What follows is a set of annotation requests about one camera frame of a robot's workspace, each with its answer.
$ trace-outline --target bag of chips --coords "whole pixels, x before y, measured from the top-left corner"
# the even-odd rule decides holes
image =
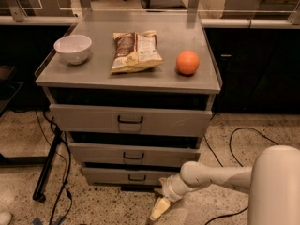
[[[115,56],[111,73],[146,70],[163,63],[157,51],[157,32],[113,33]]]

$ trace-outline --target white object on floor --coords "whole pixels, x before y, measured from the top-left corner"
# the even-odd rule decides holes
[[[12,219],[9,212],[0,212],[0,225],[8,225]]]

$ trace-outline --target drawer handle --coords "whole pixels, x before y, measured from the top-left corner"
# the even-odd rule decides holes
[[[118,115],[118,122],[120,124],[141,124],[143,122],[143,116],[141,116],[140,121],[126,121],[126,120],[121,120],[121,116]]]
[[[142,179],[131,178],[131,175],[129,175],[128,180],[131,182],[143,182],[146,180],[146,175],[144,175]]]
[[[123,153],[123,158],[131,159],[131,160],[143,160],[144,153],[142,153],[141,157],[127,157],[126,152]]]

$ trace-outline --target white bowl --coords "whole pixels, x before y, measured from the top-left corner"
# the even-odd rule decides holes
[[[58,39],[54,43],[54,48],[70,64],[79,65],[88,58],[91,45],[92,40],[90,37],[70,35]]]

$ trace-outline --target drawer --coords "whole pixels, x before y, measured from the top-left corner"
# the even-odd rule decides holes
[[[136,186],[161,186],[160,177],[169,177],[178,172],[166,171],[128,171],[122,169],[82,168],[89,185],[136,185]]]
[[[198,161],[199,149],[139,147],[111,144],[71,142],[69,148],[81,163],[151,165],[181,167],[183,163]]]
[[[58,104],[50,109],[64,131],[191,137],[205,134],[212,115],[209,111]]]

